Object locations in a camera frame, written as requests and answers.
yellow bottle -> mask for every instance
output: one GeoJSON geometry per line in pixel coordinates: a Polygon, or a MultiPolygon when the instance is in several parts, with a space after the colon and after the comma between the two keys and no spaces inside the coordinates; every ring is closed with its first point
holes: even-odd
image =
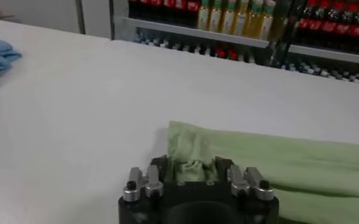
{"type": "Polygon", "coordinates": [[[215,0],[215,4],[210,14],[210,27],[212,32],[219,32],[219,25],[221,19],[221,0],[215,0]]]}
{"type": "Polygon", "coordinates": [[[209,0],[202,0],[198,12],[197,28],[200,30],[209,30],[209,0]]]}
{"type": "Polygon", "coordinates": [[[228,2],[228,8],[222,18],[222,33],[231,33],[233,18],[235,17],[235,2],[236,0],[229,0],[228,2]]]}
{"type": "Polygon", "coordinates": [[[273,19],[272,14],[274,13],[274,8],[275,8],[275,2],[272,0],[267,0],[265,5],[265,11],[263,14],[263,19],[262,19],[262,25],[258,36],[258,38],[261,40],[268,40],[269,38],[270,28],[273,19]]]}
{"type": "Polygon", "coordinates": [[[231,34],[242,36],[247,19],[248,0],[239,0],[239,9],[233,18],[231,34]]]}
{"type": "Polygon", "coordinates": [[[248,14],[246,24],[244,25],[244,36],[257,38],[262,25],[262,5],[263,0],[255,0],[252,3],[251,11],[248,14]]]}

white wall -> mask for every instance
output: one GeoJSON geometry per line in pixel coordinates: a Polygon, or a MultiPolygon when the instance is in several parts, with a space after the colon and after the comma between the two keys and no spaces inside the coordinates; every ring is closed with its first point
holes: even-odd
{"type": "Polygon", "coordinates": [[[0,0],[0,11],[23,24],[79,33],[75,0],[0,0]]]}

bottle cap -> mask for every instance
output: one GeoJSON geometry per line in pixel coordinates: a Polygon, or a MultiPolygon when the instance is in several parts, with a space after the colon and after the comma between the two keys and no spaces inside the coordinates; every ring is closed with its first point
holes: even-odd
{"type": "Polygon", "coordinates": [[[358,10],[358,4],[353,2],[353,3],[350,3],[349,6],[348,6],[348,10],[351,11],[351,12],[355,12],[358,10]]]}
{"type": "Polygon", "coordinates": [[[342,10],[344,8],[344,3],[341,1],[335,2],[335,9],[336,10],[342,10]]]}
{"type": "Polygon", "coordinates": [[[320,3],[320,8],[327,8],[329,6],[329,2],[327,0],[323,0],[320,3]]]}

light green towel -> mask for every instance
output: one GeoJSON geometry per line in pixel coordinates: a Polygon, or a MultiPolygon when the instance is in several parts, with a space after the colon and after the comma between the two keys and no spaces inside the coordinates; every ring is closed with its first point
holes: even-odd
{"type": "Polygon", "coordinates": [[[213,158],[257,167],[276,188],[280,216],[313,224],[359,224],[359,145],[169,125],[180,181],[216,178],[213,158]]]}

store shelf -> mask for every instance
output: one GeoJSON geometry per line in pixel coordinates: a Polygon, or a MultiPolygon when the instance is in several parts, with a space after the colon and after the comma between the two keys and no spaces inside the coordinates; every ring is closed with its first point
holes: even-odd
{"type": "Polygon", "coordinates": [[[178,33],[182,35],[188,35],[192,37],[201,37],[206,38],[210,40],[218,40],[218,41],[224,41],[228,43],[235,43],[235,44],[243,44],[247,46],[254,46],[254,47],[261,47],[265,48],[269,42],[264,40],[257,40],[252,38],[246,38],[246,37],[239,37],[239,36],[233,36],[223,33],[215,33],[210,31],[204,31],[204,30],[198,30],[198,29],[192,29],[182,26],[175,26],[171,24],[164,24],[164,23],[156,23],[151,21],[145,21],[141,19],[132,19],[132,18],[126,18],[122,17],[122,21],[128,24],[129,26],[135,26],[145,29],[152,29],[152,30],[159,30],[169,33],[178,33]]]}
{"type": "Polygon", "coordinates": [[[321,58],[329,58],[329,59],[339,60],[339,61],[348,61],[348,62],[352,62],[352,63],[359,63],[359,55],[357,55],[357,54],[348,54],[348,53],[338,52],[338,51],[329,51],[329,50],[318,49],[318,48],[313,48],[313,47],[291,45],[289,48],[289,52],[303,54],[303,55],[310,55],[310,56],[315,56],[315,57],[321,57],[321,58]]]}

